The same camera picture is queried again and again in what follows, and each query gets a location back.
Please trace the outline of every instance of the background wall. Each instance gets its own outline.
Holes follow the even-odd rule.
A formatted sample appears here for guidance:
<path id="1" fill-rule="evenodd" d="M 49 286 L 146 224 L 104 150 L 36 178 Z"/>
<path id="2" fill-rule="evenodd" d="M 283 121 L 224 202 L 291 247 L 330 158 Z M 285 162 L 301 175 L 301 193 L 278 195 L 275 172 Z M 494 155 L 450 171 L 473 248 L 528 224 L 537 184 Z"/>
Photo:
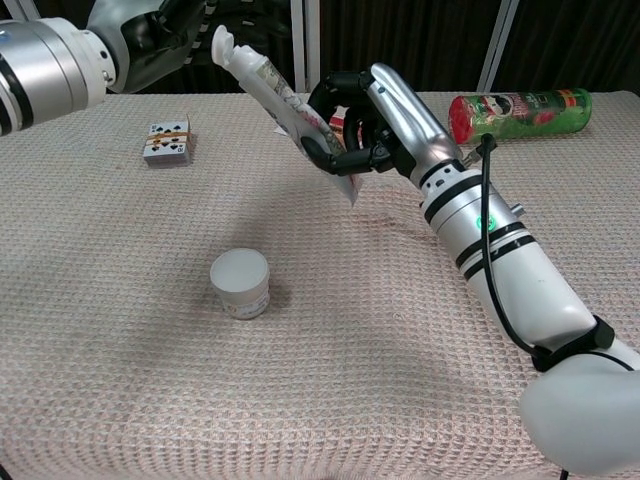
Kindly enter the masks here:
<path id="1" fill-rule="evenodd" d="M 396 68 L 416 90 L 475 90 L 501 0 L 318 0 L 321 72 Z M 43 16 L 86 25 L 93 0 L 36 0 Z M 262 7 L 291 25 L 289 0 L 221 0 Z M 0 18 L 8 12 L 0 2 Z M 293 84 L 290 37 L 270 35 L 262 52 Z M 584 87 L 640 95 L 639 0 L 520 0 L 495 91 Z M 239 91 L 210 64 L 188 66 L 144 92 Z"/>
<path id="2" fill-rule="evenodd" d="M 640 94 L 638 0 L 520 0 L 494 90 Z"/>
<path id="3" fill-rule="evenodd" d="M 416 90 L 475 90 L 500 0 L 322 0 L 321 72 L 381 61 Z"/>

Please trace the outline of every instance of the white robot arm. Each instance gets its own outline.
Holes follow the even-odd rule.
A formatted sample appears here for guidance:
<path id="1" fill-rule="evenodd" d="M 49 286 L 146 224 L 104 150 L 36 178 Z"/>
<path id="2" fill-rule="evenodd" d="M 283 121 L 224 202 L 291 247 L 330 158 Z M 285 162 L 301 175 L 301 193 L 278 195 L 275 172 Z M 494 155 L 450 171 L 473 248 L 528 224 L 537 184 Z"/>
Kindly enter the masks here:
<path id="1" fill-rule="evenodd" d="M 316 166 L 337 175 L 395 167 L 406 176 L 424 194 L 425 219 L 498 328 L 546 372 L 520 401 L 540 451 L 584 475 L 640 463 L 640 373 L 634 371 L 640 355 L 589 311 L 519 220 L 521 208 L 509 207 L 491 186 L 493 139 L 483 138 L 463 159 L 415 92 L 383 64 L 331 74 L 310 104 L 325 119 L 337 105 L 349 107 L 349 152 L 334 157 L 303 139 Z M 482 171 L 469 168 L 482 157 Z"/>
<path id="2" fill-rule="evenodd" d="M 0 136 L 140 90 L 179 69 L 218 0 L 98 0 L 87 30 L 0 22 Z"/>
<path id="3" fill-rule="evenodd" d="M 98 0 L 88 30 L 62 19 L 0 23 L 0 135 L 132 92 L 180 68 L 214 0 Z M 498 328 L 546 371 L 521 398 L 533 442 L 580 474 L 640 463 L 640 355 L 614 338 L 489 185 L 490 139 L 469 169 L 413 90 L 391 68 L 334 74 L 311 104 L 326 119 L 342 104 L 349 152 L 303 143 L 316 165 L 346 175 L 395 168 L 425 195 L 422 211 Z M 358 132 L 363 133 L 360 148 Z"/>

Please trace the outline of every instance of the plastic container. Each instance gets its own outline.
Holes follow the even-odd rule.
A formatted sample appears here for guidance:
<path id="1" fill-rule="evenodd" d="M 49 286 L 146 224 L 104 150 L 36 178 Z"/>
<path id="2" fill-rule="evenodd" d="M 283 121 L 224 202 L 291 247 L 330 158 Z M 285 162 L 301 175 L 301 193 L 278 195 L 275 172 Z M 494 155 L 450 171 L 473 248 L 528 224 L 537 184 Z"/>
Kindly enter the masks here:
<path id="1" fill-rule="evenodd" d="M 236 248 L 220 255 L 211 265 L 211 283 L 227 313 L 250 320 L 269 305 L 269 264 L 248 248 Z"/>
<path id="2" fill-rule="evenodd" d="M 550 92 L 496 93 L 456 97 L 449 108 L 449 130 L 456 143 L 582 130 L 591 117 L 591 95 L 582 88 Z"/>

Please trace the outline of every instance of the white tube cap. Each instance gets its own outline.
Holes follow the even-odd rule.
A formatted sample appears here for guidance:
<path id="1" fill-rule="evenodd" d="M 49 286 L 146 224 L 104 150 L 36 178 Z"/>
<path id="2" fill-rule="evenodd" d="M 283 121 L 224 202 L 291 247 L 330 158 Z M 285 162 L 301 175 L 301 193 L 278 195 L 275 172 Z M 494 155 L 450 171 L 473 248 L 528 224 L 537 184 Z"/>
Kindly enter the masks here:
<path id="1" fill-rule="evenodd" d="M 242 79 L 267 60 L 248 45 L 234 47 L 233 34 L 227 27 L 220 25 L 211 41 L 211 58 L 213 62 L 228 70 L 236 79 Z"/>

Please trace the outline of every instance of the table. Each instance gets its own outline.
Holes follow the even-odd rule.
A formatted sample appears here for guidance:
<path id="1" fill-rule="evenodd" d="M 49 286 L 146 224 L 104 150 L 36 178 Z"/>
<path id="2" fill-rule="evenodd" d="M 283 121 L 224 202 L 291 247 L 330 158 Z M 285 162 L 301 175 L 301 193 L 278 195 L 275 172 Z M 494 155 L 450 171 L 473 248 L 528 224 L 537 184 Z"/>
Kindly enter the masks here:
<path id="1" fill-rule="evenodd" d="M 453 96 L 423 98 L 445 122 Z M 640 99 L 593 105 L 578 134 L 500 142 L 493 179 L 638 348 Z M 148 169 L 148 126 L 186 115 L 193 165 Z M 557 478 L 518 418 L 537 374 L 419 192 L 370 174 L 352 209 L 273 130 L 245 95 L 109 96 L 0 139 L 0 461 L 15 480 Z M 233 247 L 270 262 L 255 321 L 211 288 Z"/>

